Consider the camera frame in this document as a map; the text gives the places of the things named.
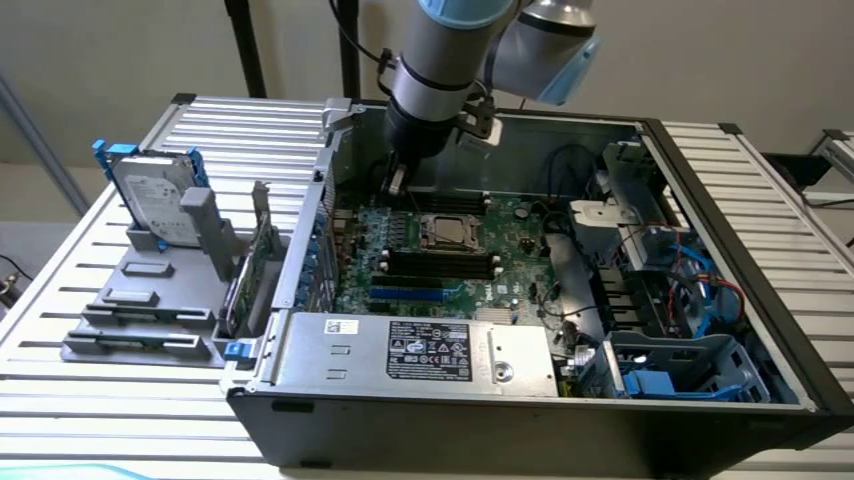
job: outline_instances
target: metal rod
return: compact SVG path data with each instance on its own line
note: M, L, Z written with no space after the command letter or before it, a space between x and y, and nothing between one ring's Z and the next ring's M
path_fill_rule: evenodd
M341 17L341 30L338 32L338 44L342 57L342 85L345 97L361 98L362 85L359 73L359 51L347 40L359 42L359 0L337 0L338 16Z
M30 118L27 110L24 110L24 106L18 101L12 87L7 83L3 74L0 74L0 105L3 105L3 109L8 113L22 135L36 152L44 171L66 196L66 200L69 200L71 208L79 216L83 216L90 209L90 202L86 199L86 195L83 195L83 190L81 190L78 182L69 173L69 170L59 161L59 158L56 158L56 154L54 153L48 142L44 140L42 132Z
M258 56L258 44L255 43L255 28L253 27L253 14L250 13L249 0L226 0L226 11L229 12L231 26L235 30L241 65L243 66L243 78L246 80L250 97L267 98L265 71Z

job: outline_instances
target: sticker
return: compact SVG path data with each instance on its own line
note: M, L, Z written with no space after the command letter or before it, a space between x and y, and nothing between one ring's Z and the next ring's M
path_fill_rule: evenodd
M126 184L151 232L170 245L198 246L193 218L181 209L182 191L166 178L129 175Z
M391 322L386 373L397 380L471 382L469 325Z
M359 320L330 318L326 321L323 333L327 335L357 335L359 333Z

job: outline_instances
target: green circuit board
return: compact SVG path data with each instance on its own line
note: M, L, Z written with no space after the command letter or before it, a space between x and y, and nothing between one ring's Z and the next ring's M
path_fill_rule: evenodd
M457 253L498 255L504 272L494 280L442 278L442 301L378 300L371 298L370 291L373 277L383 275L379 269L383 250L391 247L395 252L430 252L425 245L425 221L443 216L443 212L358 206L339 231L337 312L471 319L479 309L508 309L517 324L542 325L530 288L537 285L540 295L545 294L554 273L548 252L541 251L541 217L532 214L521 219L516 215L517 209L528 211L532 206L520 197L493 196L490 200L483 215L449 214L443 218L462 217L477 224L473 228L477 248L461 248ZM383 312L377 311L378 304L387 304Z

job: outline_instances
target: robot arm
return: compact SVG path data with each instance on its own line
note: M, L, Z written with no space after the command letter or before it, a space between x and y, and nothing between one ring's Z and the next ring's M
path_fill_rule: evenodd
M393 164L383 190L405 192L422 159L442 152L455 128L489 137L493 88L544 103L566 101L600 44L590 3L419 0L386 115ZM485 98L473 105L481 86Z

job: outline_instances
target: slotted metal surface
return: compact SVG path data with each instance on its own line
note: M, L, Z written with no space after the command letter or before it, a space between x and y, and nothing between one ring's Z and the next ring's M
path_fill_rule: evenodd
M143 143L149 148L201 148L225 216L239 228L253 227L253 180L271 181L274 220L289 232L314 155L323 146L318 140L322 111L323 104L318 103L201 97L193 105L167 112ZM712 175L708 178L720 184L709 190L728 215L788 222L798 218L786 214L774 188L764 186L760 176L748 171L749 161L740 157L717 126L669 127L693 164L706 169L704 175ZM716 162L722 171L712 168ZM724 168L730 164L741 166L741 173L726 173ZM734 175L749 177L753 183L734 186L728 182ZM125 253L129 221L109 188L0 323L0 467L99 462L153 478L319 478L318 473L279 471L265 463L222 399L222 371L61 361L66 332L78 324L79 312L95 298ZM809 295L804 296L804 292L816 292L822 300L825 296L844 298L854 290L854 282L845 272L826 265L824 242L809 231L781 234L773 228L756 228L740 231L742 240L758 260L777 265L769 267L774 277L769 276L789 296L788 301L798 308L817 308L800 311L798 321L836 366L834 373L854 391L854 362L849 358L854 352L846 351L845 333L854 338L854 326L846 330L850 315L822 305L812 306ZM802 269L786 263L794 257L801 257L801 263L814 261L817 270L804 275ZM820 278L828 289L816 291ZM838 435L805 452L762 453L718 478L850 478L854 455L849 448L854 448L854 434ZM323 473L323 478L337 477L438 478Z

